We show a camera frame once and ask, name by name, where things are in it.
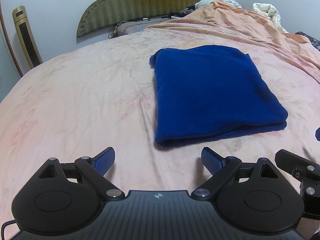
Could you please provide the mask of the blue knit sweater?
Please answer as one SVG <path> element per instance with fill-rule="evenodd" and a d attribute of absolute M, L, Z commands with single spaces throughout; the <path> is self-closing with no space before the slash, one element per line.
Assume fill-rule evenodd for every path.
<path fill-rule="evenodd" d="M 155 71 L 160 145 L 242 137 L 287 125 L 287 110 L 251 57 L 236 48 L 164 48 L 149 63 Z"/>

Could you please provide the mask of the dark clothes pile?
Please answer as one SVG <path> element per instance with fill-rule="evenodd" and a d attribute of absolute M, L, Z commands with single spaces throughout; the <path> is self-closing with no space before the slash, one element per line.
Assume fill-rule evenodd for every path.
<path fill-rule="evenodd" d="M 184 8 L 183 10 L 181 10 L 180 12 L 171 12 L 169 15 L 168 15 L 168 18 L 170 19 L 174 19 L 174 18 L 183 18 L 189 14 L 191 14 L 192 12 L 195 11 L 195 6 L 192 5 L 190 7 L 186 7 Z"/>

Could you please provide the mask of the orange blanket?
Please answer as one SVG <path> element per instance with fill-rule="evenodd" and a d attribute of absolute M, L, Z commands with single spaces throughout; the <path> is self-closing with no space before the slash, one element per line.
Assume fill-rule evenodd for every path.
<path fill-rule="evenodd" d="M 319 51 L 305 36 L 282 33 L 264 16 L 221 1 L 147 29 L 183 38 L 183 48 L 210 44 L 238 48 L 244 53 L 252 49 L 255 54 L 262 53 L 264 59 L 275 56 L 319 81 Z"/>

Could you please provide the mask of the dark patterned cloth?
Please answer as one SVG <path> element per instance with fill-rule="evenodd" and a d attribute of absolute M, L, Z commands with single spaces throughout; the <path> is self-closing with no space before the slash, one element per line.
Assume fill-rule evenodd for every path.
<path fill-rule="evenodd" d="M 320 51 L 320 40 L 318 40 L 318 39 L 316 39 L 316 38 L 314 38 L 314 37 L 312 37 L 312 36 L 309 36 L 308 34 L 306 34 L 306 33 L 304 33 L 304 32 L 301 32 L 301 31 L 296 32 L 296 35 L 302 35 L 302 36 L 308 38 L 309 41 L 310 41 L 310 43 L 311 43 L 317 50 Z"/>

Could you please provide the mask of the patterned brown pillow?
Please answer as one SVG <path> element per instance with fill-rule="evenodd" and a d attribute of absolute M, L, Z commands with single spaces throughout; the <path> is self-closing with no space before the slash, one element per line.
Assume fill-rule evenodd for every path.
<path fill-rule="evenodd" d="M 137 33 L 150 25 L 169 21 L 170 18 L 143 18 L 136 21 L 123 21 L 116 24 L 108 33 L 108 38 Z"/>

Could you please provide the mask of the gold tower fan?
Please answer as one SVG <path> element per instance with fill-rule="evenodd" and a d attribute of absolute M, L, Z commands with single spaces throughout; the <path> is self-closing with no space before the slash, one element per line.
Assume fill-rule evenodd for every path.
<path fill-rule="evenodd" d="M 24 6 L 19 6 L 12 11 L 17 37 L 24 52 L 29 67 L 35 68 L 42 64 L 42 58 L 37 48 L 30 23 Z"/>

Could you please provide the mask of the cream fluffy blanket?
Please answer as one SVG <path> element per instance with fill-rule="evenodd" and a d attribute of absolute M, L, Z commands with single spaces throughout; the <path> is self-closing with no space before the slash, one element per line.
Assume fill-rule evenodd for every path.
<path fill-rule="evenodd" d="M 252 7 L 254 12 L 271 20 L 280 32 L 288 33 L 281 25 L 280 13 L 274 5 L 270 3 L 253 3 Z"/>

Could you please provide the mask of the green upholstered headboard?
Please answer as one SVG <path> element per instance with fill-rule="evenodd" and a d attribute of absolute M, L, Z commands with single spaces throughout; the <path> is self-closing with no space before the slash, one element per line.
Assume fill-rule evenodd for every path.
<path fill-rule="evenodd" d="M 200 0 L 96 0 L 80 18 L 77 38 L 94 31 L 144 17 L 179 12 Z"/>

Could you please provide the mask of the wooden door frame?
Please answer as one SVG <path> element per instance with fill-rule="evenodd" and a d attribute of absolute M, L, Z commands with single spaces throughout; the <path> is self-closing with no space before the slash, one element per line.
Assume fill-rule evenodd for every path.
<path fill-rule="evenodd" d="M 4 17 L 3 17 L 3 11 L 2 11 L 2 6 L 0 6 L 0 17 L 1 17 L 1 29 L 2 29 L 2 33 L 3 33 L 3 37 L 5 40 L 5 45 L 7 46 L 7 51 L 9 53 L 9 57 L 14 65 L 14 68 L 16 70 L 16 72 L 18 73 L 19 77 L 22 78 L 23 77 L 23 73 L 22 70 L 17 62 L 17 59 L 15 57 L 14 51 L 12 49 L 10 40 L 9 40 L 9 36 L 7 33 L 7 29 L 5 26 L 5 22 L 4 22 Z"/>

